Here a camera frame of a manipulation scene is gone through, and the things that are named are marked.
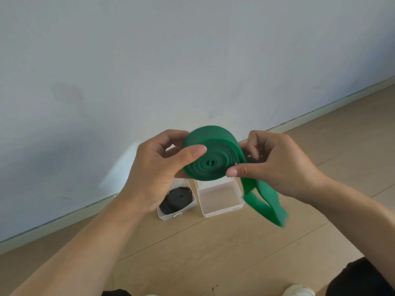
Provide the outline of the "person's left forearm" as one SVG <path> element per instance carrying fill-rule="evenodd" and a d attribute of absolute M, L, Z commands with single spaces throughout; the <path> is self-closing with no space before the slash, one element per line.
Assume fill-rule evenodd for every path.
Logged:
<path fill-rule="evenodd" d="M 165 194 L 118 194 L 10 296 L 100 296 L 135 228 Z"/>

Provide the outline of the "person's left hand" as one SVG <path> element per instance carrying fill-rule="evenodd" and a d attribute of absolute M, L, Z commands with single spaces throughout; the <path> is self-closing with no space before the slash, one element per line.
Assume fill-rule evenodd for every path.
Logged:
<path fill-rule="evenodd" d="M 188 131 L 168 129 L 141 143 L 118 197 L 126 197 L 141 214 L 156 209 L 175 179 L 166 174 L 163 146 L 183 145 L 188 135 Z"/>

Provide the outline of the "black rolled resistance band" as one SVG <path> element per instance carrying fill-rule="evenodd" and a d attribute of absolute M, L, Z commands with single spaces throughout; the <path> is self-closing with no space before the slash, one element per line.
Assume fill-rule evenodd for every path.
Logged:
<path fill-rule="evenodd" d="M 177 187 L 166 194 L 159 208 L 163 214 L 169 215 L 184 209 L 192 202 L 192 190 L 188 187 Z"/>

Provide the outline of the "person's right forearm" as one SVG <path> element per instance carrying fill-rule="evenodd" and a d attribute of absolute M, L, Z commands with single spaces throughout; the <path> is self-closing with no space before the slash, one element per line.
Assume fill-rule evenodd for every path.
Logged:
<path fill-rule="evenodd" d="M 290 197 L 309 204 L 370 261 L 395 289 L 395 212 L 359 191 L 319 175 L 297 182 Z"/>

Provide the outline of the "white shoe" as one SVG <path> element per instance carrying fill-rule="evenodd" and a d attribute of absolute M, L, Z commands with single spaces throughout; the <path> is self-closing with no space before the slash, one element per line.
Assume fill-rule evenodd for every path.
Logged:
<path fill-rule="evenodd" d="M 315 296 L 315 292 L 303 285 L 294 284 L 286 288 L 281 296 Z"/>

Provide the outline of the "person's right hand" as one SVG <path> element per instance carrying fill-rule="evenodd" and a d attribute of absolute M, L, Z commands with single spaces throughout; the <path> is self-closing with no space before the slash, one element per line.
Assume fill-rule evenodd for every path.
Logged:
<path fill-rule="evenodd" d="M 287 134 L 252 130 L 246 141 L 250 163 L 267 163 L 273 175 L 254 179 L 284 196 L 311 203 L 313 196 L 331 182 Z"/>

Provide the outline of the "white baseboard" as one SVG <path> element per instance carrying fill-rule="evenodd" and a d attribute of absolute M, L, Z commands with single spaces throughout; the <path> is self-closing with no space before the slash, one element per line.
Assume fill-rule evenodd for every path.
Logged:
<path fill-rule="evenodd" d="M 291 129 L 294 129 L 300 125 L 308 123 L 314 119 L 317 119 L 325 114 L 328 114 L 334 110 L 337 110 L 341 107 L 344 107 L 350 103 L 353 103 L 359 99 L 362 99 L 366 96 L 374 94 L 380 90 L 386 89 L 392 85 L 395 85 L 395 76 L 381 81 L 377 84 L 371 85 L 365 89 L 362 89 L 356 93 L 353 93 L 347 97 L 339 99 L 335 102 L 332 102 L 328 105 L 325 105 L 321 108 L 318 108 L 314 111 L 311 111 L 307 114 L 289 120 L 283 124 L 275 126 L 269 129 L 270 132 L 274 133 L 284 133 Z M 98 214 L 108 203 L 114 199 L 117 194 L 113 194 L 105 199 L 97 201 L 93 204 L 90 204 L 86 207 L 83 207 L 79 210 L 73 211 L 69 214 L 66 214 L 60 218 L 52 220 L 48 223 L 42 224 L 39 227 L 33 228 L 29 231 L 26 231 L 22 234 L 9 238 L 7 240 L 0 242 L 0 254 L 7 253 L 13 249 L 19 248 L 25 244 L 31 243 L 37 239 L 40 239 L 44 236 L 52 234 L 58 230 L 61 230 L 65 227 L 78 223 L 84 219 L 87 219 L 95 214 Z"/>

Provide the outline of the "clear plastic storage box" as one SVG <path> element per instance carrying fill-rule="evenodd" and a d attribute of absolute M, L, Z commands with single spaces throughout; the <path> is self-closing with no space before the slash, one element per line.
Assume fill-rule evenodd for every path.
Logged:
<path fill-rule="evenodd" d="M 175 189 L 177 187 L 188 187 L 188 188 L 190 188 L 192 190 L 188 179 L 183 179 L 183 178 L 176 178 L 176 179 L 174 179 L 172 184 L 171 184 L 171 186 L 170 186 L 169 191 L 172 190 L 172 189 Z M 176 213 L 165 215 L 165 214 L 163 214 L 161 212 L 160 208 L 158 207 L 157 208 L 157 212 L 158 212 L 159 218 L 161 220 L 163 220 L 163 221 L 166 221 L 166 220 L 172 219 L 173 217 L 182 215 L 186 211 L 196 207 L 197 206 L 197 200 L 196 200 L 196 197 L 195 197 L 195 194 L 193 193 L 193 191 L 192 191 L 192 194 L 193 194 L 193 202 L 191 204 L 189 204 L 187 207 L 185 207 L 184 209 L 182 209 L 182 210 L 180 210 L 180 211 L 178 211 Z"/>
<path fill-rule="evenodd" d="M 235 178 L 223 177 L 212 181 L 194 182 L 201 212 L 205 218 L 241 209 L 245 204 Z"/>

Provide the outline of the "green resistance band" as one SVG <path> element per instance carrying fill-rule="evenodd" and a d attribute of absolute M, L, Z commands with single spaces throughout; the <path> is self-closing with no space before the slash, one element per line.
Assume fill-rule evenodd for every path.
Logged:
<path fill-rule="evenodd" d="M 193 145 L 204 145 L 207 148 L 203 156 L 183 168 L 184 173 L 194 180 L 218 180 L 225 177 L 230 167 L 247 163 L 233 134 L 220 126 L 209 125 L 190 132 L 182 148 Z M 263 181 L 246 177 L 241 177 L 241 184 L 243 199 L 251 208 L 279 227 L 286 225 L 288 214 L 274 189 Z"/>

